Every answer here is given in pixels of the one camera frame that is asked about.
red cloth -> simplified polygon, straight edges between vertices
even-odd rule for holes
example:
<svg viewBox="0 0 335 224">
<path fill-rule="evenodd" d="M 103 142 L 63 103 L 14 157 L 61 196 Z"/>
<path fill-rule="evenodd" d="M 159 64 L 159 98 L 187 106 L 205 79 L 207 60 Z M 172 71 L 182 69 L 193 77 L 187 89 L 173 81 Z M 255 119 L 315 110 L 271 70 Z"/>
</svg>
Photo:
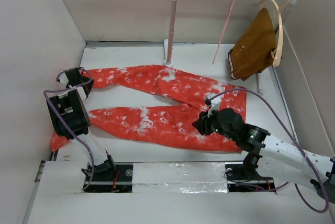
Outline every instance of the red cloth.
<svg viewBox="0 0 335 224">
<path fill-rule="evenodd" d="M 201 136 L 192 126 L 209 93 L 235 88 L 233 85 L 160 65 L 89 71 L 95 88 L 109 84 L 122 85 L 154 95 L 162 95 L 184 104 L 158 107 L 113 107 L 90 111 L 93 126 L 113 136 L 174 148 L 201 151 L 240 151 L 235 143 L 218 134 Z M 225 94 L 220 108 L 232 108 L 245 120 L 247 95 L 245 92 Z M 56 134 L 51 140 L 52 151 L 67 143 Z"/>
</svg>

white floor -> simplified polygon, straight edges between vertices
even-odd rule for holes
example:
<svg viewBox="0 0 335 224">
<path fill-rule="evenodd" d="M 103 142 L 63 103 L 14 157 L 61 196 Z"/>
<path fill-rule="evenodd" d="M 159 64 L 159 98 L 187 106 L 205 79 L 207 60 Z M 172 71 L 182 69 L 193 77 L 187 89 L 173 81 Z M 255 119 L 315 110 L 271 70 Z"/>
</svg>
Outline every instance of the white floor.
<svg viewBox="0 0 335 224">
<path fill-rule="evenodd" d="M 173 49 L 174 67 L 256 91 L 255 76 L 247 81 L 231 81 L 227 71 L 227 52 L 222 45 L 214 65 L 215 44 L 177 44 Z M 86 48 L 81 66 L 86 69 L 162 64 L 162 46 Z M 290 127 L 273 71 L 266 70 L 263 97 Z M 87 110 L 110 106 L 158 106 L 175 104 L 168 99 L 133 89 L 110 86 L 93 90 L 85 101 Z M 248 94 L 247 122 L 258 125 L 286 142 L 289 137 L 258 98 Z M 136 143 L 93 129 L 98 142 L 116 162 L 235 161 L 245 153 L 215 154 Z M 329 213 L 317 214 L 300 200 L 292 185 L 274 193 L 220 194 L 86 194 L 81 192 L 80 168 L 87 157 L 74 144 L 61 148 L 57 162 L 47 162 L 33 205 L 32 223 L 332 223 Z M 313 192 L 301 190 L 313 206 L 324 202 Z"/>
</svg>

red garment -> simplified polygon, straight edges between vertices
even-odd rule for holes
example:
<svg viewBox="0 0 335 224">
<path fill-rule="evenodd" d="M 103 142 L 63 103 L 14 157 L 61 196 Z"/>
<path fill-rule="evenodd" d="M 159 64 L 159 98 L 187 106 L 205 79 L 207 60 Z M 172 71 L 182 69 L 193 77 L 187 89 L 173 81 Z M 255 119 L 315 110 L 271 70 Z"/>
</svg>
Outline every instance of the red garment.
<svg viewBox="0 0 335 224">
<path fill-rule="evenodd" d="M 113 136 L 133 141 L 151 142 L 174 148 L 201 151 L 240 151 L 235 143 L 223 136 L 201 136 L 192 126 L 209 93 L 219 93 L 233 85 L 160 65 L 143 65 L 129 68 L 110 68 L 89 71 L 95 88 L 117 84 L 162 95 L 186 103 L 158 107 L 114 107 L 90 111 L 93 126 Z M 233 108 L 245 120 L 247 95 L 244 92 L 225 94 L 222 108 Z M 51 140 L 52 151 L 67 143 L 56 134 Z"/>
</svg>

brown cloth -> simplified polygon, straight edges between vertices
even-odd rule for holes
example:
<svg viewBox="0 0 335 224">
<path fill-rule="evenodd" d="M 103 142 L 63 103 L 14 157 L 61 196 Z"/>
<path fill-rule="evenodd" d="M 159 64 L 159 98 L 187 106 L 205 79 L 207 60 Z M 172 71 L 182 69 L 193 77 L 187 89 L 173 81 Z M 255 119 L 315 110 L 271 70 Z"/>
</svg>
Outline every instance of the brown cloth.
<svg viewBox="0 0 335 224">
<path fill-rule="evenodd" d="M 255 20 L 228 53 L 232 79 L 245 81 L 273 63 L 271 51 L 277 47 L 269 11 L 261 9 Z"/>
</svg>

plastic sheet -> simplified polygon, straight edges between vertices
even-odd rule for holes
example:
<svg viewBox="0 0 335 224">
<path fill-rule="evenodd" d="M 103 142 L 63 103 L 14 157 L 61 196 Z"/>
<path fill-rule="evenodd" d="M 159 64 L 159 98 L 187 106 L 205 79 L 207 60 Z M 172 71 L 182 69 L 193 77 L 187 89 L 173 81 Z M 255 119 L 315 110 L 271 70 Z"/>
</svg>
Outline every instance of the plastic sheet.
<svg viewBox="0 0 335 224">
<path fill-rule="evenodd" d="M 227 193 L 219 162 L 135 163 L 134 193 Z"/>
</svg>

